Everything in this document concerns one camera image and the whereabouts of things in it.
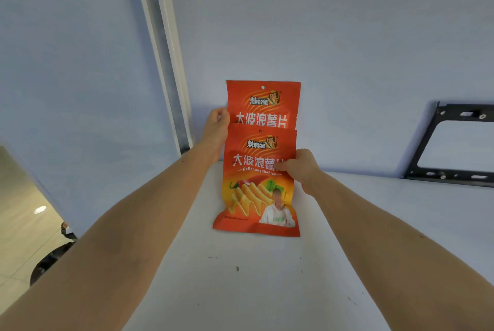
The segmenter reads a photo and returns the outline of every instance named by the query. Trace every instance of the black metal bracket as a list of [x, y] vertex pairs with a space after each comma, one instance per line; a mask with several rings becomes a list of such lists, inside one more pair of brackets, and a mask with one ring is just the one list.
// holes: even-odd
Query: black metal bracket
[[444, 121], [494, 122], [494, 105], [446, 104], [437, 103], [420, 144], [404, 174], [405, 179], [435, 181], [441, 183], [494, 187], [494, 172], [465, 171], [443, 168], [419, 167], [418, 161], [429, 143], [437, 125]]

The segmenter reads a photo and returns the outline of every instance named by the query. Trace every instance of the man in white shirt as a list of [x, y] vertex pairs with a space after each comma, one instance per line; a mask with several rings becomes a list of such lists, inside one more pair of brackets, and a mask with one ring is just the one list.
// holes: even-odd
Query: man in white shirt
[[281, 190], [273, 189], [274, 203], [264, 209], [264, 213], [259, 223], [274, 224], [282, 227], [295, 227], [295, 221], [290, 214], [290, 210], [283, 206], [281, 200]]

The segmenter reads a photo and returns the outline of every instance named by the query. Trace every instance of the hand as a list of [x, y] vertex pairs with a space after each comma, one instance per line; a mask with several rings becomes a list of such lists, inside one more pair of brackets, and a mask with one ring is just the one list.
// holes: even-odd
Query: hand
[[219, 159], [221, 147], [228, 136], [229, 123], [230, 114], [224, 107], [213, 109], [207, 117], [200, 144], [211, 150], [213, 156], [212, 163], [215, 163]]
[[310, 192], [307, 185], [311, 184], [314, 177], [320, 176], [322, 172], [309, 149], [298, 149], [296, 159], [276, 162], [275, 169], [288, 172], [293, 179], [302, 183], [302, 189], [308, 195]]

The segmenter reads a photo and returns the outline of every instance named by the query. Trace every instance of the snack bag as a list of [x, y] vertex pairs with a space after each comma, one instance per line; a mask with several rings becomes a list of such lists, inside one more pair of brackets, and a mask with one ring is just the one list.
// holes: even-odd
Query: snack bag
[[300, 83], [228, 80], [226, 86], [231, 123], [295, 129]]
[[228, 126], [222, 185], [226, 208], [214, 229], [300, 236], [292, 207], [293, 178], [274, 169], [275, 162], [295, 158], [296, 141], [294, 129]]

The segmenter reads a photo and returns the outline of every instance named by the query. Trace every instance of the floor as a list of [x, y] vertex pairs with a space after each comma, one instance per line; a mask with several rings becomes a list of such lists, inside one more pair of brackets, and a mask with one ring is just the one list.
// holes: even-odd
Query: floor
[[[40, 206], [46, 210], [34, 214]], [[0, 314], [29, 288], [36, 264], [68, 243], [61, 217], [0, 146]]]

